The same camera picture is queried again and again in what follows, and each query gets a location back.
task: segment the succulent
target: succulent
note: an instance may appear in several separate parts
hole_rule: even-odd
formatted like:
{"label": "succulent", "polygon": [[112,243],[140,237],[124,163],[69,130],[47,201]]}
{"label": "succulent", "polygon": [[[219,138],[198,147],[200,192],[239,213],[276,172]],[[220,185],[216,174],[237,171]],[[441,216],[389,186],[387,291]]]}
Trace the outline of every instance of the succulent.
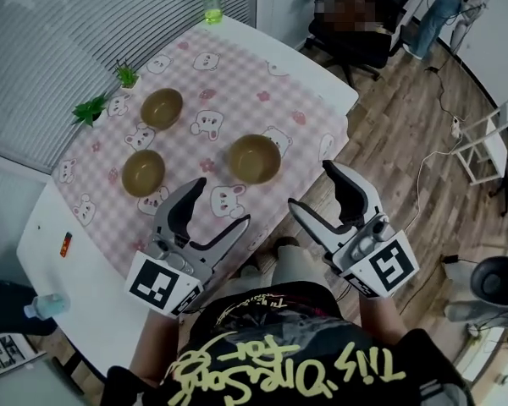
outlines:
{"label": "succulent", "polygon": [[135,82],[139,78],[139,75],[136,74],[125,61],[120,64],[119,60],[117,60],[117,68],[115,69],[115,72],[117,73],[117,78],[120,80],[120,84],[126,89],[134,87]]}
{"label": "succulent", "polygon": [[92,126],[92,122],[94,122],[94,120],[100,116],[102,111],[105,110],[104,104],[106,100],[106,92],[103,92],[100,96],[96,96],[88,102],[79,104],[72,112],[75,116],[77,116],[77,120],[75,120],[72,124],[86,123],[87,125]]}

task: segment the person's arm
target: person's arm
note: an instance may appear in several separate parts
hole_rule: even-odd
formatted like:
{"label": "person's arm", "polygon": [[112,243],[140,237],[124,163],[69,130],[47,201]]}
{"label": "person's arm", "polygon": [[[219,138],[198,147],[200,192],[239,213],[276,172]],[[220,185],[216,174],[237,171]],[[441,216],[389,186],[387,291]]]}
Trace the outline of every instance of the person's arm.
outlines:
{"label": "person's arm", "polygon": [[360,294],[359,314],[362,328],[383,343],[397,344],[408,333],[392,298],[367,299]]}
{"label": "person's arm", "polygon": [[151,387],[157,387],[177,359],[178,347],[179,322],[151,310],[135,348],[130,371]]}

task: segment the blue jeans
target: blue jeans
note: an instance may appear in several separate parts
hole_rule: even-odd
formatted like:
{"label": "blue jeans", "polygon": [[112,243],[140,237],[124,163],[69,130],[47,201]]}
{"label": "blue jeans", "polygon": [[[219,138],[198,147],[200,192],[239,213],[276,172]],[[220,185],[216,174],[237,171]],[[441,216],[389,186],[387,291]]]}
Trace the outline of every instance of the blue jeans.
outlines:
{"label": "blue jeans", "polygon": [[410,51],[424,58],[439,37],[448,17],[458,14],[460,9],[461,0],[435,0],[433,6],[422,18],[417,36],[410,45]]}

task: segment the white shoe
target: white shoe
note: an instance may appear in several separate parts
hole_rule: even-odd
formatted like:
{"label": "white shoe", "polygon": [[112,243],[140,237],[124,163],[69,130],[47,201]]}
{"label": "white shoe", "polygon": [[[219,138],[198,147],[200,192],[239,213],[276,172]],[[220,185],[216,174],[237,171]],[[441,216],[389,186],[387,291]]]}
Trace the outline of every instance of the white shoe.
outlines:
{"label": "white shoe", "polygon": [[403,48],[405,49],[406,52],[408,52],[411,56],[413,56],[417,60],[423,60],[421,57],[419,57],[418,55],[416,55],[412,51],[410,51],[410,47],[407,46],[407,44],[403,44]]}

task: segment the wood plank flooring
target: wood plank flooring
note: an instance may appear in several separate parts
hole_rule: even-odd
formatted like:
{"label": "wood plank flooring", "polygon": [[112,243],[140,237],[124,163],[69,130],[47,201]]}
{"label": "wood plank flooring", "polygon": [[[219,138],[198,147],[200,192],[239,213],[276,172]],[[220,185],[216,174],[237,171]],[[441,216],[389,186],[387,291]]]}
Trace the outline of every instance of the wood plank flooring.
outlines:
{"label": "wood plank flooring", "polygon": [[[322,62],[327,58],[321,52],[304,53]],[[430,65],[439,67],[448,57],[440,45],[433,48]],[[441,92],[439,79],[427,73],[425,63],[418,62],[400,50],[382,70],[382,79],[374,82],[365,74],[354,73],[360,100],[349,114],[350,142],[337,156],[342,162],[361,173],[377,188],[384,210],[394,228],[406,228],[417,214],[416,180],[422,159],[432,151],[448,152],[455,144],[450,135],[451,116],[439,106]],[[341,79],[342,70],[331,68]],[[474,81],[451,59],[440,72],[444,80],[444,107],[467,123],[480,119],[492,110],[488,100]],[[439,259],[441,255],[459,254],[480,261],[488,255],[500,254],[497,250],[479,247],[478,243],[508,242],[508,216],[499,216],[500,202],[490,199],[488,192],[496,184],[476,187],[453,156],[434,155],[425,161],[419,189],[422,212],[407,231],[411,246],[421,266],[420,272],[398,293],[395,302],[409,328],[422,327],[448,356],[455,359],[466,338],[463,326],[448,322],[441,313],[444,300],[450,293]],[[334,199],[333,184],[323,175],[308,191],[303,200],[320,215],[336,224],[340,212]],[[287,216],[275,229],[257,253],[262,270],[269,276],[274,259],[268,249],[274,240],[283,235],[296,236],[301,245],[316,257],[322,249],[316,245],[297,222]],[[335,296],[341,296],[347,284],[332,274],[321,261],[318,268],[332,286]],[[360,323],[357,293],[351,290],[340,302],[343,317]],[[187,340],[188,331],[195,320],[189,317],[181,327],[181,342]],[[65,361],[71,351],[63,345],[65,340],[52,336],[53,347]],[[80,370],[81,387],[89,392],[89,399],[98,404],[101,384],[94,376]]]}

